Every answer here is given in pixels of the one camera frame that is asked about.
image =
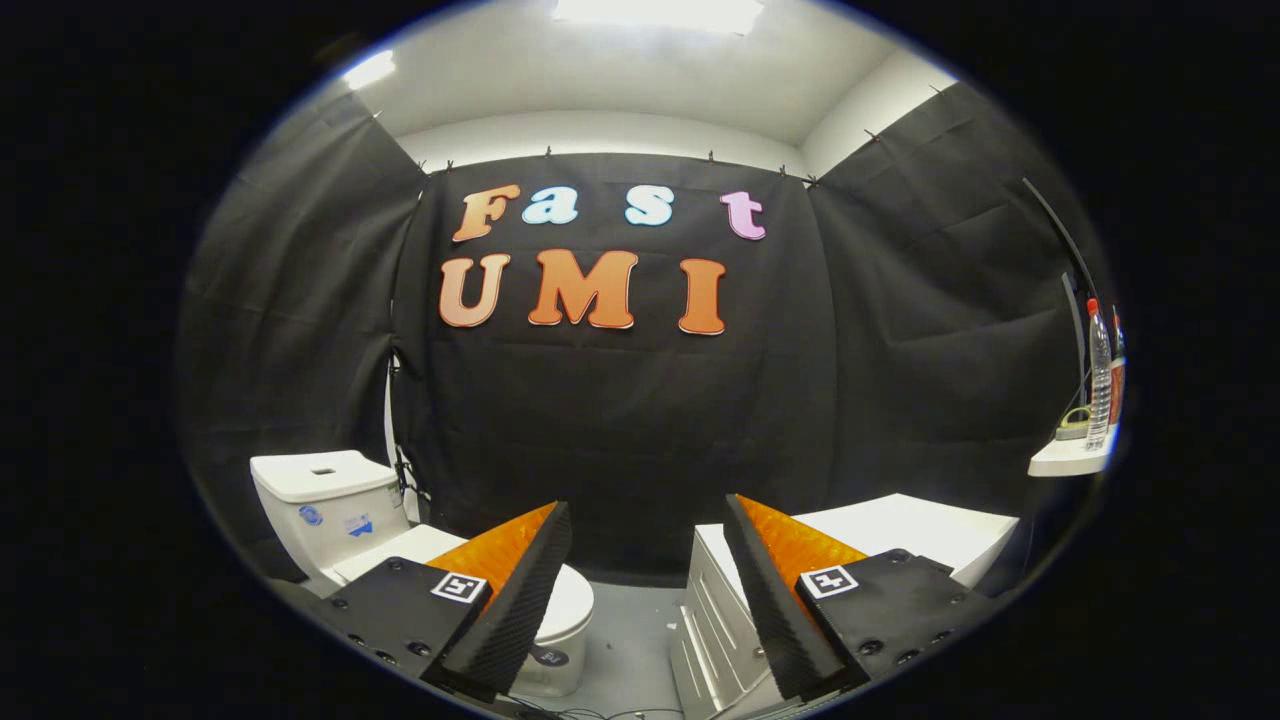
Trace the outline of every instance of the ceiling light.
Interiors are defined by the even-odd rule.
[[[755,0],[558,0],[552,18],[746,35],[763,9]]]
[[[384,50],[347,70],[347,74],[342,76],[342,79],[347,81],[347,85],[352,90],[360,90],[374,81],[389,76],[394,69],[396,64],[392,63],[392,51]]]

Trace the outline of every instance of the toilet tank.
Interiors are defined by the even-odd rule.
[[[248,465],[271,528],[312,580],[408,532],[396,471],[355,450],[259,456]]]

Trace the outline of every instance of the toilet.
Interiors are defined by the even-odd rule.
[[[260,456],[250,470],[271,528],[308,578],[303,587],[319,597],[388,557],[426,562],[466,542],[429,525],[410,528],[396,471],[355,450]],[[512,693],[577,689],[594,603],[586,578],[562,565]]]

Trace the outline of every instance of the black curtain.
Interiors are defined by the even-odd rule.
[[[520,187],[484,237],[453,242],[463,197]],[[627,191],[666,186],[669,222],[630,224]],[[541,188],[577,191],[577,218],[529,224]],[[730,228],[722,195],[749,192],[767,234]],[[581,272],[634,252],[628,329],[529,320],[538,252],[570,250]],[[445,324],[443,261],[511,255],[493,315]],[[724,265],[719,336],[681,332],[681,260]],[[835,324],[826,259],[803,184],[754,168],[653,155],[553,155],[435,173],[410,229],[394,302],[398,441],[433,495],[431,523],[470,537],[552,500],[573,507],[570,562],[593,579],[682,584],[695,523],[723,495],[787,512],[822,506],[832,452]]]
[[[246,160],[186,281],[179,432],[192,477],[269,577],[301,579],[248,460],[355,448],[388,462],[388,301],[425,176],[351,94],[302,102]]]
[[[1053,161],[955,85],[809,191],[835,299],[838,380],[829,505],[892,492],[1015,515],[1004,589],[1073,511],[1079,480],[1027,475],[1080,382],[1061,277],[1112,300],[1096,233]]]
[[[692,525],[722,520],[726,492],[791,514],[904,492],[1020,516],[993,574],[1005,583],[1080,489],[1027,475],[1079,383],[1061,275],[1082,306],[1085,283],[1023,178],[1110,305],[1065,178],[963,85],[808,192],[755,168],[627,154],[426,177],[353,96],[316,97],[248,159],[193,261],[178,348],[188,461],[232,539],[269,575],[298,578],[248,459],[356,448],[389,464],[394,347],[397,441],[433,496],[430,521],[449,532],[568,500],[570,562],[593,579],[680,584]],[[463,199],[507,184],[521,195],[489,234],[453,242]],[[669,222],[625,219],[637,184],[673,191]],[[524,222],[530,196],[557,186],[577,191],[579,215]],[[764,238],[731,229],[719,197],[739,191],[762,205]],[[584,273],[607,251],[634,252],[635,324],[532,325],[548,249]],[[512,259],[493,315],[445,324],[442,264],[495,252]],[[723,334],[677,327],[689,258],[726,268]],[[466,305],[481,279],[467,273]]]

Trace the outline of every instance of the gray floor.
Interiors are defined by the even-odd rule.
[[[548,710],[586,707],[605,717],[646,707],[680,707],[667,659],[668,623],[680,619],[682,588],[644,588],[591,583],[595,609],[586,626],[582,684],[559,697],[527,697]],[[680,715],[648,714],[652,720]]]

